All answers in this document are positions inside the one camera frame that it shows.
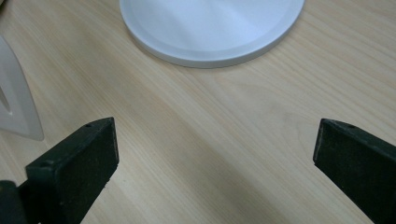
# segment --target white plastic object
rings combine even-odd
[[[35,140],[44,134],[17,57],[0,36],[0,129]]]
[[[134,38],[170,63],[214,68],[244,63],[276,45],[304,0],[120,0]]]

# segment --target white plate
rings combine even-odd
[[[304,0],[120,0],[126,25],[152,54],[188,67],[243,63],[288,32]]]

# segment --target black object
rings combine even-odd
[[[27,165],[18,188],[0,181],[0,223],[80,223],[118,163],[114,119],[82,126]]]
[[[374,223],[396,223],[396,147],[353,125],[323,119],[315,165]]]

